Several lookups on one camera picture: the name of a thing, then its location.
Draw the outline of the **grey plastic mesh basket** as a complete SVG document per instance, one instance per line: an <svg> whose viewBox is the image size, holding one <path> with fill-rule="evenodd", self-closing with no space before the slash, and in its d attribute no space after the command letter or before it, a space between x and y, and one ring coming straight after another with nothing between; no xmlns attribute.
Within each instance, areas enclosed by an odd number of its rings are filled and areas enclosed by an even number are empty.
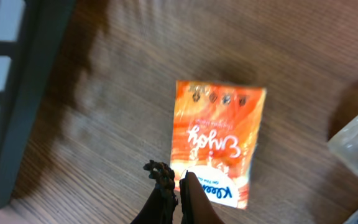
<svg viewBox="0 0 358 224"><path fill-rule="evenodd" d="M0 1L0 209L16 184L74 0Z"/></svg>

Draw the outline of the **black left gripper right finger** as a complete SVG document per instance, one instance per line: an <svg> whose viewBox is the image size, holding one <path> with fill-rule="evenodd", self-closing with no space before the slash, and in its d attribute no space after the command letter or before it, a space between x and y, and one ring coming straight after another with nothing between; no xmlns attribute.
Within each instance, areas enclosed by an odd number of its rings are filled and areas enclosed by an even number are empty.
<svg viewBox="0 0 358 224"><path fill-rule="evenodd" d="M180 180L180 198L182 219L181 224L223 224L214 211L197 176L187 172Z"/></svg>

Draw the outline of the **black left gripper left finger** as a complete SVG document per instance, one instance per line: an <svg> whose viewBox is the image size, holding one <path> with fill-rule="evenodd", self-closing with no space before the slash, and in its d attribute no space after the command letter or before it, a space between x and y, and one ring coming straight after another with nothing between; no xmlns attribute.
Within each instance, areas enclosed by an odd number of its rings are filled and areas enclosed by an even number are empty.
<svg viewBox="0 0 358 224"><path fill-rule="evenodd" d="M155 186L131 224L172 224L173 213L178 205L178 199L174 193L174 171L166 163L153 160L149 160L143 169L149 172L149 178L155 181Z"/></svg>

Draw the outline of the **orange packaged item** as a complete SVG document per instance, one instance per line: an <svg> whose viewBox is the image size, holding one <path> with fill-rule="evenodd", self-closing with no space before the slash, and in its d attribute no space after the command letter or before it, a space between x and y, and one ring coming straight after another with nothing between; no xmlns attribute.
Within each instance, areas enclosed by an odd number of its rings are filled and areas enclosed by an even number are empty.
<svg viewBox="0 0 358 224"><path fill-rule="evenodd" d="M176 82L170 168L194 173L211 202L245 209L265 88Z"/></svg>

